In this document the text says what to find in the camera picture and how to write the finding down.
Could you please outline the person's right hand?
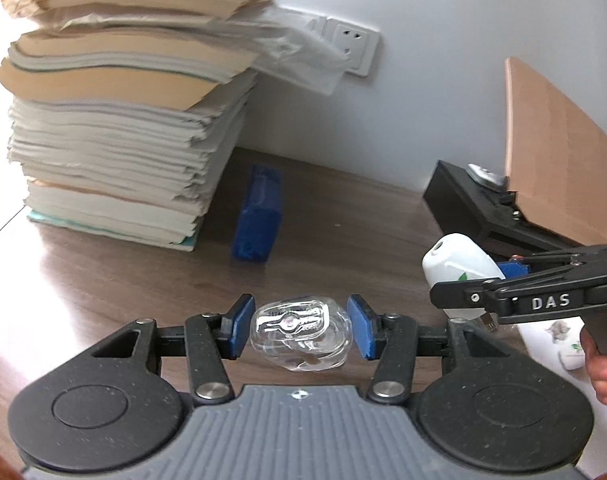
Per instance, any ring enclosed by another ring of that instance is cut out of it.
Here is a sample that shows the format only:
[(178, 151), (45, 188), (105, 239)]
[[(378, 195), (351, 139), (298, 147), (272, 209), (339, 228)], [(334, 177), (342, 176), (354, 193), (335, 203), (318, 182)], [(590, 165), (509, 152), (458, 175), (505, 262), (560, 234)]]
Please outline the person's right hand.
[(607, 354), (601, 352), (587, 326), (581, 330), (580, 343), (585, 354), (585, 369), (597, 400), (607, 406)]

